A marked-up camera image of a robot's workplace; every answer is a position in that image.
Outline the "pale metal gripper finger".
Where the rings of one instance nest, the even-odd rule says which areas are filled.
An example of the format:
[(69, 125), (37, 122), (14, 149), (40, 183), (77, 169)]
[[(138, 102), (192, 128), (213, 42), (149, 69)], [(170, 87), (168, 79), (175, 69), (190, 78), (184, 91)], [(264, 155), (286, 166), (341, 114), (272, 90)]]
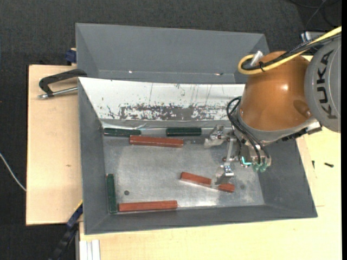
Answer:
[(204, 148), (221, 145), (226, 139), (224, 133), (224, 125), (216, 125), (210, 132), (209, 136), (204, 140)]
[(230, 165), (220, 165), (214, 175), (214, 186), (228, 184), (233, 176), (234, 172)]

